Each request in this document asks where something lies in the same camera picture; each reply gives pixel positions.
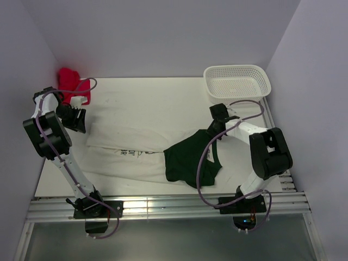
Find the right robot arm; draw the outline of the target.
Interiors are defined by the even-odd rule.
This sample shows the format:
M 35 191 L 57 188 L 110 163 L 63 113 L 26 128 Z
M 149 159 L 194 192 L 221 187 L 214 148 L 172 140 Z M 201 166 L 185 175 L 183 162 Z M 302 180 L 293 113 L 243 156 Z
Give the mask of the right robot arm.
M 210 144 L 225 135 L 237 138 L 250 148 L 252 172 L 237 188 L 240 195 L 235 199 L 236 208 L 241 212 L 249 211 L 254 205 L 253 198 L 265 193 L 266 187 L 275 176 L 284 174 L 293 166 L 293 159 L 281 129 L 259 127 L 247 122 L 263 114 L 263 106 L 259 107 L 259 114 L 246 118 L 237 114 L 230 115 L 223 103 L 209 108 L 213 119 L 207 129 L 211 137 Z

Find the white printed t-shirt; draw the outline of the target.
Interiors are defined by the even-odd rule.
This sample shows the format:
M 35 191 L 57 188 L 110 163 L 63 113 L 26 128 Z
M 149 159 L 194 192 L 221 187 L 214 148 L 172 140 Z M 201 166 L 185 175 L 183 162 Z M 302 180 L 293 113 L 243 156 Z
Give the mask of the white printed t-shirt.
M 132 127 L 118 123 L 111 109 L 99 109 L 91 120 L 79 166 L 98 175 L 167 183 L 164 151 L 195 132 Z

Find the dark green t-shirt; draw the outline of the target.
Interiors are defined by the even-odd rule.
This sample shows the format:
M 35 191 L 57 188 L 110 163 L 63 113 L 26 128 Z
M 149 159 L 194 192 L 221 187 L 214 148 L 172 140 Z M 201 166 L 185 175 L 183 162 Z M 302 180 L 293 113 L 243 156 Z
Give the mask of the dark green t-shirt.
M 165 176 L 167 181 L 183 181 L 197 188 L 196 174 L 202 153 L 212 138 L 205 129 L 199 129 L 193 135 L 164 150 Z M 209 145 L 200 168 L 200 186 L 212 186 L 215 177 L 222 169 L 218 158 L 216 141 Z

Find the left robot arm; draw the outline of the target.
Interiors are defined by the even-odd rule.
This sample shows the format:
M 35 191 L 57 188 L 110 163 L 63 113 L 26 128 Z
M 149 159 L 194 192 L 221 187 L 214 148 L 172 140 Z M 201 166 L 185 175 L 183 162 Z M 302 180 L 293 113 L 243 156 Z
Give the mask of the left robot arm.
M 73 189 L 76 200 L 67 203 L 77 211 L 86 210 L 93 217 L 100 217 L 105 213 L 106 203 L 78 166 L 67 132 L 70 129 L 86 133 L 86 110 L 63 104 L 62 98 L 62 93 L 53 87 L 35 93 L 35 112 L 23 121 L 23 127 L 38 155 L 53 162 Z

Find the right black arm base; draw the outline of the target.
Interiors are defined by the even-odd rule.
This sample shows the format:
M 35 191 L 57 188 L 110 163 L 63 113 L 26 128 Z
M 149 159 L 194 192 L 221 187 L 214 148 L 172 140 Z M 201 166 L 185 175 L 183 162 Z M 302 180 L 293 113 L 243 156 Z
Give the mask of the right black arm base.
M 218 209 L 222 215 L 243 214 L 243 216 L 233 217 L 236 228 L 242 230 L 255 228 L 257 224 L 256 214 L 266 213 L 267 211 L 264 197 L 261 195 L 252 199 L 243 199 L 229 206 L 216 209 Z

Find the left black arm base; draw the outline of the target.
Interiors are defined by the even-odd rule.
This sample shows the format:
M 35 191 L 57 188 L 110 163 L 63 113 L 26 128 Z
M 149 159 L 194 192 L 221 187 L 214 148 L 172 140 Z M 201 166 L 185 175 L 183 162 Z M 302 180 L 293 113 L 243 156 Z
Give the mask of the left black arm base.
M 103 201 L 100 196 L 92 197 L 103 204 L 87 197 L 76 199 L 74 202 L 67 198 L 66 202 L 74 208 L 73 219 L 85 221 L 85 232 L 88 236 L 106 237 L 105 233 L 112 218 L 117 220 L 116 228 L 119 226 L 119 218 L 123 214 L 123 201 Z

